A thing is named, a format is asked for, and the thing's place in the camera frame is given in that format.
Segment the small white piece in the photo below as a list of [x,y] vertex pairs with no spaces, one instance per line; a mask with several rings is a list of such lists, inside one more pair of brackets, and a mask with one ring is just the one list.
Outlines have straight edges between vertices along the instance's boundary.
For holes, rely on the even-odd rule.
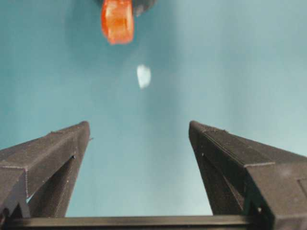
[[146,88],[150,84],[152,73],[150,68],[145,65],[139,65],[137,68],[138,82],[141,89]]

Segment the white object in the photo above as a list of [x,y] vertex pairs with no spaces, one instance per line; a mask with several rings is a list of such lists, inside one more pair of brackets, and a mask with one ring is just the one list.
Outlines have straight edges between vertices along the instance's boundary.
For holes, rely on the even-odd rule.
[[150,68],[145,65],[139,65],[137,68],[138,82],[141,89],[146,88],[150,84],[152,73]]

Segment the blue-green background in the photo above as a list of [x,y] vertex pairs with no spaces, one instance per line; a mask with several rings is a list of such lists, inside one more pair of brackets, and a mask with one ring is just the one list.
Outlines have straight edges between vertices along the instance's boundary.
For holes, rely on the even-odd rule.
[[88,120],[69,216],[210,214],[190,120],[307,153],[306,9],[160,0],[110,46],[99,0],[1,0],[0,148]]

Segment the orange object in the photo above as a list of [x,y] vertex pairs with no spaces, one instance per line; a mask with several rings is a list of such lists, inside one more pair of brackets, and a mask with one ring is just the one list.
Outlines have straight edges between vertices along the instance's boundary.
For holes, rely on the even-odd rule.
[[105,0],[101,10],[101,27],[111,44],[127,44],[133,40],[132,0]]

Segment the orange plastic piece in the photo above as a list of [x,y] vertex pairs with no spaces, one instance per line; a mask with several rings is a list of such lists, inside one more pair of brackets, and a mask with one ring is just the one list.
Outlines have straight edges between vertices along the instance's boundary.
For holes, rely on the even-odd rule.
[[111,44],[127,44],[133,40],[132,0],[105,0],[101,11],[101,27]]

